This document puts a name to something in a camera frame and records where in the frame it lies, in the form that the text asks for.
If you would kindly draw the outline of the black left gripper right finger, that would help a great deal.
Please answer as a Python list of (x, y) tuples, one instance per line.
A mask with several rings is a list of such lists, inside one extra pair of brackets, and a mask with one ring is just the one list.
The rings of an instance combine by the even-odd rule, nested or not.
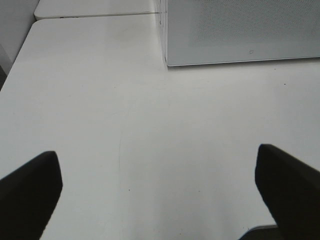
[(272, 144), (261, 144), (254, 180), (285, 240), (320, 238), (318, 170)]

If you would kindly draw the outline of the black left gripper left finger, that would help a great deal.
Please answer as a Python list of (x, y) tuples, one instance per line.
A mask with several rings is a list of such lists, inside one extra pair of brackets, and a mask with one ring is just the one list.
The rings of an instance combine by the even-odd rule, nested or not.
[(63, 189), (58, 156), (45, 151), (0, 180), (0, 238), (39, 240)]

